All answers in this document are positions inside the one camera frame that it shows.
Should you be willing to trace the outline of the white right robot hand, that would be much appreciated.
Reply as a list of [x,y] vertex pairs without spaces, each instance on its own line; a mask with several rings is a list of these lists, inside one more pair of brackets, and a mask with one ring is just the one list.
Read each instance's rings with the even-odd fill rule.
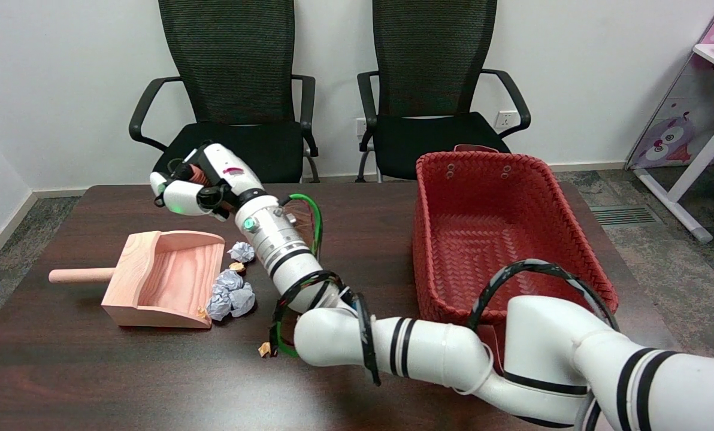
[[221,144],[204,144],[185,158],[173,159],[165,172],[151,173],[150,186],[158,208],[220,221],[267,194],[252,169]]

